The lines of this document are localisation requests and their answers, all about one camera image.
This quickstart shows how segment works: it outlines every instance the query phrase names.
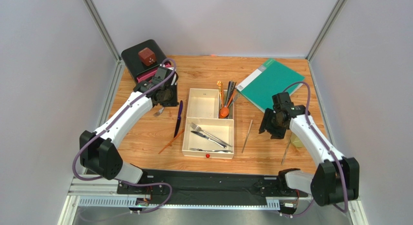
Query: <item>purple knife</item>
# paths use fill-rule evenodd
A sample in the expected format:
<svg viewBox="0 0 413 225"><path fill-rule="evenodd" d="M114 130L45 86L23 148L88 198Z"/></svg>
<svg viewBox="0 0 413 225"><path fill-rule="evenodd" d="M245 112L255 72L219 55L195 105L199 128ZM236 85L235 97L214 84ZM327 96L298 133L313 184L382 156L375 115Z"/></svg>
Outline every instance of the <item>purple knife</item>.
<svg viewBox="0 0 413 225"><path fill-rule="evenodd" d="M182 107L184 107L184 102L183 102L183 101L181 101L181 102L179 103L178 120L176 121L174 138L175 138L176 135L178 134L179 126L181 125Z"/></svg>

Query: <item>teal folder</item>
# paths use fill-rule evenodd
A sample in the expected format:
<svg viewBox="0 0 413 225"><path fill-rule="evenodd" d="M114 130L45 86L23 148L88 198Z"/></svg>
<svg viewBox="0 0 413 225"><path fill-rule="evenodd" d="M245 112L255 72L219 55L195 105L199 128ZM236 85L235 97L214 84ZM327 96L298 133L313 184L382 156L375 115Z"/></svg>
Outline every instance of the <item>teal folder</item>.
<svg viewBox="0 0 413 225"><path fill-rule="evenodd" d="M249 75L238 86L237 90L262 112L273 106L272 96L282 92L292 83L303 81L304 76L291 70L274 59L268 59L257 70ZM287 90L291 95L302 84L292 86Z"/></svg>

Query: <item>wooden tabletop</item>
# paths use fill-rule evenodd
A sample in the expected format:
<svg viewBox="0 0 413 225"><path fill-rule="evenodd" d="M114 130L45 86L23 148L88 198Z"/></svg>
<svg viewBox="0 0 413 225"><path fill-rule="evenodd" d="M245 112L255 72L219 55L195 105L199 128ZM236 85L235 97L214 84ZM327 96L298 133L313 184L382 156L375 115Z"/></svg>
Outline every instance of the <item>wooden tabletop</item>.
<svg viewBox="0 0 413 225"><path fill-rule="evenodd" d="M190 88L216 89L217 81L230 80L240 83L267 58L212 57L212 56L170 56L176 61L178 80L178 100L184 101L181 129L185 124L185 114ZM324 124L310 75L308 62L303 59L277 59L305 76L305 82L311 86L309 111L322 132ZM118 92L111 109L111 116L124 104L135 86L127 69L125 69ZM301 87L292 96L295 105L306 104L307 89ZM165 108L163 114L153 114L161 107L156 106L145 114L129 131L122 141L119 152L123 160L140 168L203 171L219 173L244 173L277 175L278 171L288 168L300 168L314 173L316 166L305 148L290 146L284 165L284 155L291 131L288 130L283 140L270 139L270 134L258 134L263 113L246 98L240 96L235 106L235 154L232 160L185 157L182 155L184 135L179 136L173 144L161 154L158 152L174 136L178 107ZM241 154L245 136L251 119L253 126L244 153Z"/></svg>

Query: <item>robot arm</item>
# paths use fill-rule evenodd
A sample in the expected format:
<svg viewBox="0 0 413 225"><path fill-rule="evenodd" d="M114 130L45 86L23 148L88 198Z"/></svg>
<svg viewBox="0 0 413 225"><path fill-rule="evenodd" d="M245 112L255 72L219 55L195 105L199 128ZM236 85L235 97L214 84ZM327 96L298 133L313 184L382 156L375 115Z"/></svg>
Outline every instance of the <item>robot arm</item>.
<svg viewBox="0 0 413 225"><path fill-rule="evenodd" d="M321 133L312 116L305 115L303 105L294 106L288 93L279 93L272 97L274 110L266 109L260 127L260 133L267 130L271 138L283 139L287 129L295 133L307 148L318 167L314 175L299 169L287 169L279 172L279 188L290 192L297 189L314 197L320 206L344 201L343 188L339 179L338 167L331 153L342 166L348 200L358 198L359 164L355 158L345 158Z"/></svg>
<svg viewBox="0 0 413 225"><path fill-rule="evenodd" d="M103 133L80 155L80 163L101 177L138 183L143 171L122 160L117 148L135 123L153 106L176 106L177 79L174 73L165 83L161 83L172 73L171 69L158 67L151 82L142 81L130 94L125 104L105 124L94 132L85 131L80 136L82 149L96 134Z"/></svg>

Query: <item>white cutlery tray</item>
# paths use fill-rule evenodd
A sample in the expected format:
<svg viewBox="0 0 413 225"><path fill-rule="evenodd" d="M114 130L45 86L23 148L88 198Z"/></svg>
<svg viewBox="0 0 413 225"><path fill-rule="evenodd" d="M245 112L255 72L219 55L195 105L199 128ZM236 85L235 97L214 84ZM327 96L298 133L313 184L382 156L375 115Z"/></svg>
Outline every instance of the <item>white cutlery tray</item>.
<svg viewBox="0 0 413 225"><path fill-rule="evenodd" d="M221 100L218 89L191 88L188 99L187 117L185 122L184 142L182 153L184 156L232 159L234 157L234 106L229 108L229 116L219 119L218 113ZM230 144L227 148L200 137L191 131L190 124L194 123L214 135L215 137ZM190 148L198 148L205 151L192 151ZM211 152L208 150L230 150L231 153Z"/></svg>

